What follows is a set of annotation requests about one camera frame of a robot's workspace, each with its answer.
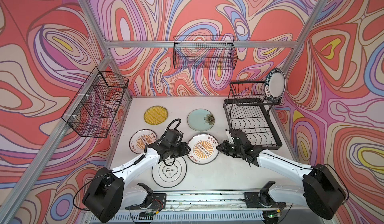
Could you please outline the large orange sunburst plate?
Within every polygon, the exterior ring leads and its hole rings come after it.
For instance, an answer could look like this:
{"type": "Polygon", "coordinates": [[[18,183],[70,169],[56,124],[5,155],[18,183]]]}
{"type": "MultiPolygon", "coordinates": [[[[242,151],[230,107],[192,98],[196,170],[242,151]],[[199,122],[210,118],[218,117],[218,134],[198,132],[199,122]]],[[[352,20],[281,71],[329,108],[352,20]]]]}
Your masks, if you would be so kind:
{"type": "Polygon", "coordinates": [[[218,156],[218,145],[218,140],[213,135],[207,133],[197,134],[188,142],[191,151],[187,156],[195,164],[208,164],[218,156]]]}

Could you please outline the green rim lettered plate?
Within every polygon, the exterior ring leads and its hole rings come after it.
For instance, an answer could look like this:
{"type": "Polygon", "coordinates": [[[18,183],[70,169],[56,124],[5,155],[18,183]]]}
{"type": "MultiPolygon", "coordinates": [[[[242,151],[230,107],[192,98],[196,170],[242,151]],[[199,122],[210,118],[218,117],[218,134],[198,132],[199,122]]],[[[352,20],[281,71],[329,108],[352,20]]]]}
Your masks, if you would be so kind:
{"type": "Polygon", "coordinates": [[[271,102],[280,102],[286,89],[284,73],[275,68],[271,70],[265,80],[265,95],[271,102]]]}

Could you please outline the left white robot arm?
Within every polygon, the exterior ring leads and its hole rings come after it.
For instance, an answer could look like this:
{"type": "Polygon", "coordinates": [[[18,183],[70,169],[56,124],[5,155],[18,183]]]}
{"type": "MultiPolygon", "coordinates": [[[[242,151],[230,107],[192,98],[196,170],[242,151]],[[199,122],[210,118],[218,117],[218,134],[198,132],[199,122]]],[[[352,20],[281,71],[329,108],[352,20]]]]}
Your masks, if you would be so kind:
{"type": "Polygon", "coordinates": [[[150,207],[153,190],[144,183],[130,183],[143,172],[165,159],[187,155],[190,148],[183,142],[183,132],[168,129],[154,143],[146,145],[144,152],[127,163],[113,168],[101,168],[87,183],[82,203],[101,222],[110,221],[120,209],[132,206],[150,207]]]}

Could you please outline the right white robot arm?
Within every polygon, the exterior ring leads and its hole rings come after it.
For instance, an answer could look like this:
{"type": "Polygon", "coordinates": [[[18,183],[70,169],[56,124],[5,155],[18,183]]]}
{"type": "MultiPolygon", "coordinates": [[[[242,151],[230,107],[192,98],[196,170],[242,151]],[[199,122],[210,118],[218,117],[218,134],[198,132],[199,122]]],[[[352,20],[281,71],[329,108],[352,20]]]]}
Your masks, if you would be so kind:
{"type": "Polygon", "coordinates": [[[294,185],[270,181],[263,186],[250,203],[269,208],[277,203],[290,203],[309,208],[325,220],[331,220],[348,196],[332,172],[323,164],[315,166],[294,162],[271,150],[253,145],[242,130],[229,129],[227,140],[217,146],[222,154],[240,158],[249,165],[269,169],[294,185]]]}

